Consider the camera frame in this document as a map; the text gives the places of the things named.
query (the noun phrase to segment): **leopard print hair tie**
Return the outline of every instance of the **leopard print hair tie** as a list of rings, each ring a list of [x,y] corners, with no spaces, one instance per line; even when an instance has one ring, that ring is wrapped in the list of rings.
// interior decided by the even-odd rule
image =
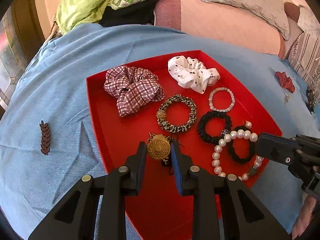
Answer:
[[[182,102],[190,107],[189,120],[184,125],[173,125],[165,119],[165,111],[173,102]],[[197,107],[191,98],[184,97],[182,95],[174,95],[161,104],[156,117],[158,118],[158,124],[161,126],[162,130],[166,130],[170,133],[186,132],[190,129],[191,125],[197,121]]]

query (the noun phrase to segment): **white bead bracelet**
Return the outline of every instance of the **white bead bracelet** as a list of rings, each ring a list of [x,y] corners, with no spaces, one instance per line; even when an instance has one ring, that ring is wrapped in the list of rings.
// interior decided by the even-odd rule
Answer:
[[[217,108],[215,108],[215,107],[213,106],[213,104],[212,104],[212,97],[213,97],[213,95],[214,95],[216,92],[218,92],[218,91],[227,91],[227,92],[229,92],[229,94],[230,94],[230,96],[231,96],[231,101],[232,101],[232,103],[231,103],[231,105],[230,105],[228,108],[226,108],[226,109],[217,109]],[[235,103],[236,103],[235,96],[233,95],[233,92],[232,92],[230,89],[228,89],[228,88],[216,88],[216,89],[212,90],[211,93],[210,93],[210,95],[209,95],[209,107],[210,107],[211,110],[214,110],[214,111],[226,112],[226,113],[227,113],[227,112],[229,112],[229,111],[233,108],[233,106],[235,105]]]
[[[246,122],[245,126],[249,129],[252,127],[251,122]],[[230,134],[226,134],[223,139],[219,140],[219,145],[214,147],[215,152],[212,154],[213,161],[211,162],[212,166],[214,167],[213,171],[215,174],[218,174],[220,177],[225,177],[226,174],[222,172],[222,167],[220,166],[220,152],[222,151],[222,147],[226,146],[227,142],[230,142],[232,139],[236,138],[244,138],[249,139],[252,142],[256,142],[258,139],[258,135],[256,133],[250,133],[250,131],[243,131],[239,130],[231,131]],[[256,156],[254,160],[253,166],[250,167],[249,171],[244,173],[242,176],[238,176],[240,180],[248,180],[249,176],[255,175],[258,172],[258,168],[261,166],[263,157]]]

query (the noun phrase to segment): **white scrunchie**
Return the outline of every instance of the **white scrunchie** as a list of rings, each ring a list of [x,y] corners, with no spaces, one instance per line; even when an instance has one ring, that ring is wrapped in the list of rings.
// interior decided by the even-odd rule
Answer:
[[[219,79],[219,72],[215,68],[206,69],[196,58],[176,56],[168,62],[169,74],[178,81],[183,88],[203,94],[207,86],[214,85]]]

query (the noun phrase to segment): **plaid scrunchie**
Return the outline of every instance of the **plaid scrunchie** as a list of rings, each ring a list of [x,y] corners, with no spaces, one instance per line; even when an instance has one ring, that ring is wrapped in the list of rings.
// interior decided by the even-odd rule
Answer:
[[[164,98],[164,90],[157,81],[158,77],[147,69],[118,66],[107,70],[104,90],[118,98],[118,112],[124,117],[138,112],[150,101]]]

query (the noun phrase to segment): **red tray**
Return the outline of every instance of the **red tray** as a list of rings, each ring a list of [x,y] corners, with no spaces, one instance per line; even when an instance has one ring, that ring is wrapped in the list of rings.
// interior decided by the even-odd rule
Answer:
[[[221,79],[213,86],[207,87],[203,95],[191,89],[178,86],[169,75],[167,62],[175,56],[197,58],[206,68],[216,68]],[[223,66],[200,50],[178,52],[158,57],[151,57],[128,63],[127,66],[149,69],[159,77],[159,83],[164,88],[165,98],[175,94],[182,94],[194,100],[197,106],[198,120],[210,111],[208,97],[216,87],[230,88],[235,96],[236,104],[228,113],[233,128],[243,124],[243,120],[252,122],[252,131],[260,134],[268,132],[282,135],[281,130],[273,121],[269,113],[259,101]],[[142,107],[139,112],[126,117],[119,117],[116,108],[116,98],[104,91],[106,71],[87,78],[87,92],[93,129],[99,146],[100,154],[107,171],[124,164],[129,155],[136,153],[140,141],[147,141],[149,132],[166,134],[160,129],[156,112],[162,102],[152,102]],[[228,92],[221,91],[214,95],[213,104],[217,108],[225,109],[231,103]],[[183,103],[176,103],[167,110],[167,120],[180,125],[188,120],[190,109]],[[212,174],[211,166],[214,146],[205,143],[199,137],[197,123],[191,129],[179,134],[180,147],[183,154],[192,157],[193,163],[208,170]],[[219,135],[224,129],[224,120],[213,119],[208,122],[206,130],[212,136]],[[244,139],[234,142],[236,153],[245,157],[249,144]],[[224,147],[221,152],[221,167],[225,173],[241,176],[253,164],[252,159],[247,164],[234,162]],[[259,168],[259,174],[250,178],[245,184],[251,187],[263,171],[268,161],[264,160]],[[126,199],[126,213],[144,240],[189,240],[192,236],[193,198],[179,196],[174,182],[174,176],[168,175],[168,168],[161,166],[160,161],[147,158],[142,190],[138,197]]]

